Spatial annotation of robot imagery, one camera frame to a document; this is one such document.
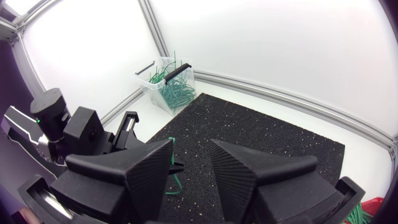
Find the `black foam mat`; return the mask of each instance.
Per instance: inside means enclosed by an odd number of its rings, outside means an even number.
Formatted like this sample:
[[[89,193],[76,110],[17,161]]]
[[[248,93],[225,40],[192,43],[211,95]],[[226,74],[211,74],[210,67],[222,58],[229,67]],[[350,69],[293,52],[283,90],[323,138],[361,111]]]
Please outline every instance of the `black foam mat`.
[[[185,164],[177,174],[183,190],[164,195],[159,221],[223,222],[224,216],[208,149],[210,139],[280,156],[314,155],[317,172],[335,185],[343,163],[343,144],[296,125],[214,96],[201,94],[148,142],[175,138],[175,157]],[[178,190],[169,176],[167,191]]]

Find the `red object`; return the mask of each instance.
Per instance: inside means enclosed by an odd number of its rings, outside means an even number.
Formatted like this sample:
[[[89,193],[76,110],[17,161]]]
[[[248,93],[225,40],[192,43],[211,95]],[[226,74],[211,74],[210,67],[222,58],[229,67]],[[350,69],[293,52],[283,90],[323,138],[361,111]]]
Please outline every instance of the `red object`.
[[[384,198],[376,197],[372,200],[368,200],[362,203],[362,210],[367,212],[370,215],[375,215],[380,208],[381,203],[383,202]]]

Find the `cable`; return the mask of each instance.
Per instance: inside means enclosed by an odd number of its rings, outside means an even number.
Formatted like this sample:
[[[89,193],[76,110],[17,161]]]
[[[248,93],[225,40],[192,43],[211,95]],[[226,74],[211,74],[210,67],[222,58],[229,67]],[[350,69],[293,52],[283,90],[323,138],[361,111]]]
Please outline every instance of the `cable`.
[[[169,139],[172,139],[172,140],[173,140],[173,145],[174,145],[175,138],[169,137]],[[172,154],[172,165],[174,165],[174,152],[173,152],[173,154]],[[176,192],[165,192],[164,194],[167,194],[167,195],[176,195],[176,194],[179,194],[180,191],[182,190],[182,184],[181,184],[180,180],[178,179],[177,175],[176,175],[176,174],[173,174],[173,176],[174,176],[174,180],[176,181],[176,183],[177,183],[178,186],[180,187],[180,190],[178,190],[178,191],[176,191]]]
[[[361,203],[359,203],[347,217],[346,222],[350,224],[369,224],[372,218],[373,216],[365,212]]]

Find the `clear plastic bin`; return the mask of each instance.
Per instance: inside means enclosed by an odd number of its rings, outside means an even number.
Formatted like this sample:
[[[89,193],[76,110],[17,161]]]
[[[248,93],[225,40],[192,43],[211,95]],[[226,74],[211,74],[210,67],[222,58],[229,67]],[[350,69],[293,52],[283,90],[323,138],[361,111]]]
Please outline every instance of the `clear plastic bin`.
[[[136,71],[133,78],[141,85],[142,91],[150,95],[154,105],[175,116],[197,97],[189,62],[161,57]]]

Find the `white backdrop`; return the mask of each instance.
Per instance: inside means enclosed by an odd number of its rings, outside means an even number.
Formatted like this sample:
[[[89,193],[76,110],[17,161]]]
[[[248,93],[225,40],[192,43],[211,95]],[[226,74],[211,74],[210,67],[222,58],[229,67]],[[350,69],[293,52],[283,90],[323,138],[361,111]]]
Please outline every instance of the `white backdrop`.
[[[169,51],[398,134],[398,48],[375,0],[151,0]]]
[[[46,89],[69,111],[102,117],[137,90],[131,76],[159,56],[136,0],[64,0],[27,26],[24,42]]]

